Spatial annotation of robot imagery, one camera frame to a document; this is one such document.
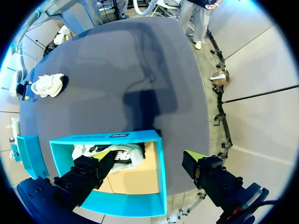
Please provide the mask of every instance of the legs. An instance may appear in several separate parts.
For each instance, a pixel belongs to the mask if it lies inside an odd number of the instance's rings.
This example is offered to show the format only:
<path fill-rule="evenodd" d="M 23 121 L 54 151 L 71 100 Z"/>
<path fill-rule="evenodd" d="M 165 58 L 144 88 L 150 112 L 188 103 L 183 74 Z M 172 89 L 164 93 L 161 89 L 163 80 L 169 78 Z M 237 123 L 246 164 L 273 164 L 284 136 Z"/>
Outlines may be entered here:
<path fill-rule="evenodd" d="M 196 7 L 195 4 L 187 0 L 183 1 L 181 16 L 179 18 L 179 23 L 181 24 L 183 30 L 186 32 L 188 29 L 188 22 L 192 16 L 193 9 Z"/>
<path fill-rule="evenodd" d="M 195 29 L 193 36 L 194 42 L 199 42 L 205 38 L 211 12 L 212 10 L 208 10 L 201 7 L 199 11 L 196 13 L 194 22 Z"/>
<path fill-rule="evenodd" d="M 128 2 L 129 0 L 121 0 L 120 3 L 118 4 L 120 14 L 123 15 L 127 12 L 128 9 Z"/>

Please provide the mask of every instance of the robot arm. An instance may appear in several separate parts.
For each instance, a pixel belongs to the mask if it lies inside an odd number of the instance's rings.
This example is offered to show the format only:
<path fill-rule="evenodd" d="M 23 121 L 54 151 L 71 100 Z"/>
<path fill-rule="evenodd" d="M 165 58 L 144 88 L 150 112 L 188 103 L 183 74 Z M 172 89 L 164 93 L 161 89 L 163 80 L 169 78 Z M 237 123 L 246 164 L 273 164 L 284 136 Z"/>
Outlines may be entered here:
<path fill-rule="evenodd" d="M 213 155 L 196 160 L 190 153 L 184 151 L 182 166 L 193 179 L 198 189 L 204 189 L 217 207 L 223 213 L 217 224 L 251 224 L 254 222 L 252 213 L 262 205 L 269 191 L 260 190 L 256 183 L 247 189 L 243 188 L 243 178 L 235 177 L 226 170 L 223 160 Z"/>

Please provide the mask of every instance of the cyan box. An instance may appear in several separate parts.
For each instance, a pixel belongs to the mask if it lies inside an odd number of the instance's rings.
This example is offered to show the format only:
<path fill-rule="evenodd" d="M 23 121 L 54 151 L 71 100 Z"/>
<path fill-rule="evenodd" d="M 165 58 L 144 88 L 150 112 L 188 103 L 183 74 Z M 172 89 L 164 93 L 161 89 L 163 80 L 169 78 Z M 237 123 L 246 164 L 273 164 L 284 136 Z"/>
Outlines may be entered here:
<path fill-rule="evenodd" d="M 154 131 L 72 135 L 51 140 L 53 159 L 60 176 L 74 166 L 74 145 L 114 145 L 154 142 L 159 193 L 148 195 L 111 194 L 92 191 L 82 208 L 121 217 L 155 217 L 167 213 L 166 176 L 161 137 Z"/>
<path fill-rule="evenodd" d="M 37 135 L 18 136 L 18 148 L 23 166 L 33 179 L 38 176 L 46 178 L 49 173 L 43 160 L 41 147 Z"/>

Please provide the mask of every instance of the gray pants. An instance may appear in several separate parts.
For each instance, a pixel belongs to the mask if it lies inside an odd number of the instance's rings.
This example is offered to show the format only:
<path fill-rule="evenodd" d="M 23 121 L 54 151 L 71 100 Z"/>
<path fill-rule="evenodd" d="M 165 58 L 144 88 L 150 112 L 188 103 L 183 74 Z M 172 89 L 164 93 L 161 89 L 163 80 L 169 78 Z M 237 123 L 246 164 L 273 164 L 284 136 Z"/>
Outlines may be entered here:
<path fill-rule="evenodd" d="M 194 28 L 194 42 L 201 41 L 205 38 L 205 34 L 207 31 L 207 25 L 209 23 L 210 14 L 212 10 L 205 9 L 198 5 L 195 5 L 192 2 L 187 0 L 183 0 L 181 16 L 179 18 L 179 23 L 183 27 L 186 32 L 188 27 L 188 22 L 192 16 L 193 11 L 195 11 L 195 28 Z"/>

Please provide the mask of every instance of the white hose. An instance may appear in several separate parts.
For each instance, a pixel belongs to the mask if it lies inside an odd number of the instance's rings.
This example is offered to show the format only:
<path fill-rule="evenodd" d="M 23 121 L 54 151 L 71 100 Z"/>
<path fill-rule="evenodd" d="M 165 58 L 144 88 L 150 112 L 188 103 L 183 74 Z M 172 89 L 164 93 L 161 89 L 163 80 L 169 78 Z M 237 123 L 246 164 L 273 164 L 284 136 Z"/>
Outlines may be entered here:
<path fill-rule="evenodd" d="M 146 15 L 150 14 L 150 12 L 153 11 L 153 9 L 155 8 L 157 2 L 158 2 L 158 0 L 151 0 L 150 4 L 146 8 L 146 10 L 144 12 L 141 12 L 139 7 L 138 7 L 137 0 L 133 0 L 134 9 L 138 13 L 138 15 L 141 15 L 141 16 L 146 16 Z"/>

